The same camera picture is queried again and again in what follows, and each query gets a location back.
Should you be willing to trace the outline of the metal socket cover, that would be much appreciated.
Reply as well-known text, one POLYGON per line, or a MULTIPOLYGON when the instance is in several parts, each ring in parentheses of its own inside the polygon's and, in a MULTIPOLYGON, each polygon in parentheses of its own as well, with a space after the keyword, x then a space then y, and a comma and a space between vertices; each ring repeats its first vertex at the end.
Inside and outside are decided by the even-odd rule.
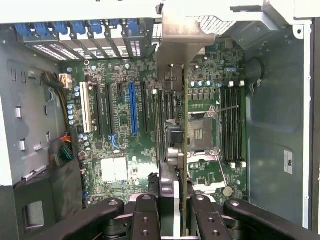
POLYGON ((211 195, 228 186, 219 154, 197 152, 187 159, 187 170, 195 192, 211 195))

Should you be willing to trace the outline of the silver chipset heatsink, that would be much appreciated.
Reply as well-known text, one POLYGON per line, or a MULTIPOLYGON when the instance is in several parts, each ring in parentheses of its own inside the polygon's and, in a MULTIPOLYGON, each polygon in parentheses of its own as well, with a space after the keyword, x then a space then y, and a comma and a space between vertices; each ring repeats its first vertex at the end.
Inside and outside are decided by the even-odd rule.
POLYGON ((127 160, 125 157, 104 158, 100 161, 100 164, 103 182, 113 183, 128 179, 127 160))

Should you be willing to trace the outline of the CPU socket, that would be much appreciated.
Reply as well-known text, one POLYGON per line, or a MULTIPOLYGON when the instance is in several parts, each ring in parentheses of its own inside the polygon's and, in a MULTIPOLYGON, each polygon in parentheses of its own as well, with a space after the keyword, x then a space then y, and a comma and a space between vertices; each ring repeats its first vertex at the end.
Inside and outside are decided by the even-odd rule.
POLYGON ((220 149, 219 119, 215 110, 188 113, 188 150, 210 152, 220 149))

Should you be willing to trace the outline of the black RAM slot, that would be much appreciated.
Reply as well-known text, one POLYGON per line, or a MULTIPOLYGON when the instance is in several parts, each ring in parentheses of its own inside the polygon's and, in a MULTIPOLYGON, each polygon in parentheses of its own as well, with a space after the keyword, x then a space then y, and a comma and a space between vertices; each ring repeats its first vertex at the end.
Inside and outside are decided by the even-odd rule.
MULTIPOLYGON (((225 103, 225 88, 222 87, 220 89, 220 93, 221 93, 221 110, 223 110, 226 106, 225 103)), ((222 135, 222 158, 223 158, 223 163, 226 164, 226 160, 227 160, 227 134, 226 134, 226 116, 225 116, 225 112, 222 111, 221 112, 221 135, 222 135)))
MULTIPOLYGON (((226 91, 226 103, 228 107, 232 106, 232 100, 231 100, 231 90, 230 88, 226 91)), ((228 126, 228 162, 231 164, 232 158, 233 158, 233 140, 232 140, 232 110, 229 109, 227 111, 227 126, 228 126)))
POLYGON ((241 125, 241 162, 242 168, 247 167, 247 144, 246 144, 246 97, 245 97, 245 81, 240 81, 240 125, 241 125))
POLYGON ((238 110, 239 110, 239 103, 238 103, 238 92, 237 92, 237 87, 235 86, 233 88, 233 93, 234 93, 234 127, 235 127, 235 157, 234 161, 238 165, 239 162, 239 138, 238 138, 238 110))

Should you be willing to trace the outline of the black drive box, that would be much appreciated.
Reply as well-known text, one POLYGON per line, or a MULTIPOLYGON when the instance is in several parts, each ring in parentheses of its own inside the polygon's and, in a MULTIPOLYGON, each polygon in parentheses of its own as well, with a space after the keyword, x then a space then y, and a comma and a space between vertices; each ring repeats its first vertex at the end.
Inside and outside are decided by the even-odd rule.
POLYGON ((83 209, 79 161, 0 186, 0 240, 30 240, 83 209))

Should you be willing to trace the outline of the white case sticker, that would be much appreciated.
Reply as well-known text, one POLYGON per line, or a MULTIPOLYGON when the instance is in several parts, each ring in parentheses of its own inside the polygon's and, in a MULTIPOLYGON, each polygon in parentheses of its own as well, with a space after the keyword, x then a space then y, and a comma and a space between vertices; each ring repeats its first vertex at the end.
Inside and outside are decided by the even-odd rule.
POLYGON ((293 175, 293 163, 294 163, 293 153, 289 150, 284 150, 283 151, 283 167, 284 167, 285 173, 293 175))

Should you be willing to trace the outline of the blue expansion slot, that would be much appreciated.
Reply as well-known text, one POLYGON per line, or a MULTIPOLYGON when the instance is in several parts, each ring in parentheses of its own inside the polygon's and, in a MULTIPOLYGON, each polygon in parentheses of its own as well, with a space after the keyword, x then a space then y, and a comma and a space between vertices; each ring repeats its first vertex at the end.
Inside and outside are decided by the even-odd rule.
POLYGON ((134 136, 138 135, 138 112, 136 103, 136 86, 134 82, 128 83, 129 91, 129 103, 130 103, 130 114, 131 114, 131 130, 134 136))

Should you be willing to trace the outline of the white expansion slot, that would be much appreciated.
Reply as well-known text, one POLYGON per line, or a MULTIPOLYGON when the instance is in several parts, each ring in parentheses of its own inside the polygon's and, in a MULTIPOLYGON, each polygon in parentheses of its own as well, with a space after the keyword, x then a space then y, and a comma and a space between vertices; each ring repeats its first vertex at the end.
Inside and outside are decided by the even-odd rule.
POLYGON ((86 82, 80 82, 79 87, 80 87, 83 130, 84 130, 84 133, 90 133, 92 132, 92 120, 91 120, 91 110, 90 110, 89 87, 86 82))

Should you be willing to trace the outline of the open PC case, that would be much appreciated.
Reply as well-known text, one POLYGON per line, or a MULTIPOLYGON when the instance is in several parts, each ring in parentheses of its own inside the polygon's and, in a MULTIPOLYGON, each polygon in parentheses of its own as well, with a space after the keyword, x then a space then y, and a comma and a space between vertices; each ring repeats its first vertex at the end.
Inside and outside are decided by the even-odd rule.
MULTIPOLYGON (((78 160, 63 153, 73 85, 62 79, 64 65, 151 55, 156 62, 163 30, 157 9, 172 1, 0 0, 0 187, 78 160), (113 19, 121 20, 118 28, 110 28, 113 19), (138 19, 139 34, 128 34, 128 19, 138 19), (101 34, 91 31, 91 20, 101 21, 101 34), (83 21, 86 34, 74 33, 73 21, 83 21), (52 22, 66 22, 68 34, 52 22), (17 33, 21 23, 32 36, 17 33), (37 34, 34 23, 47 23, 50 36, 37 34)), ((320 240, 320 0, 179 1, 205 34, 215 34, 197 55, 218 43, 244 51, 248 197, 227 200, 258 206, 320 240), (284 172, 284 150, 293 153, 293 175, 284 172)), ((106 199, 123 201, 132 214, 139 195, 158 195, 158 183, 128 202, 106 199)), ((97 240, 130 240, 130 225, 128 218, 111 220, 97 240)))

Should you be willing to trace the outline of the green motherboard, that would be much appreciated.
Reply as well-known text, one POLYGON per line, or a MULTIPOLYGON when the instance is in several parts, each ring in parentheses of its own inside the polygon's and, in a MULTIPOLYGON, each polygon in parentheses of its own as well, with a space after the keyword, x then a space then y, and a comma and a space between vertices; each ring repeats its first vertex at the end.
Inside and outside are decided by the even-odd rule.
MULTIPOLYGON (((181 101, 176 93, 163 93, 163 84, 157 79, 156 57, 136 59, 109 59, 65 64, 63 80, 72 80, 72 86, 66 91, 67 117, 70 133, 65 136, 66 146, 63 153, 75 156, 80 162, 82 180, 82 203, 85 208, 109 197, 128 202, 134 194, 152 190, 160 177, 160 164, 164 163, 167 152, 166 127, 175 122, 176 108, 181 101), (80 95, 80 82, 88 84, 92 132, 84 133, 80 95), (135 83, 138 135, 132 133, 129 82, 135 83), (147 95, 148 133, 144 133, 141 82, 145 82, 147 95), (122 83, 123 97, 118 98, 117 83, 122 83), (108 118, 106 110, 106 85, 112 87, 113 124, 115 149, 109 140, 108 118), (102 103, 103 135, 98 135, 97 107, 94 85, 99 85, 102 103), (101 160, 126 158, 128 179, 115 182, 103 182, 101 160)), ((241 107, 240 81, 245 77, 245 52, 239 46, 216 43, 206 47, 190 63, 187 69, 188 112, 215 110, 218 115, 220 149, 208 152, 187 152, 187 161, 196 153, 205 155, 219 154, 227 186, 232 187, 230 197, 223 195, 224 188, 218 189, 213 197, 218 204, 227 199, 248 198, 247 169, 241 167, 241 107), (225 113, 226 164, 223 162, 221 88, 225 91, 225 107, 228 107, 226 91, 230 88, 231 106, 235 106, 234 87, 237 87, 238 99, 238 140, 239 158, 235 163, 235 109, 232 110, 232 162, 228 161, 228 117, 225 113)))

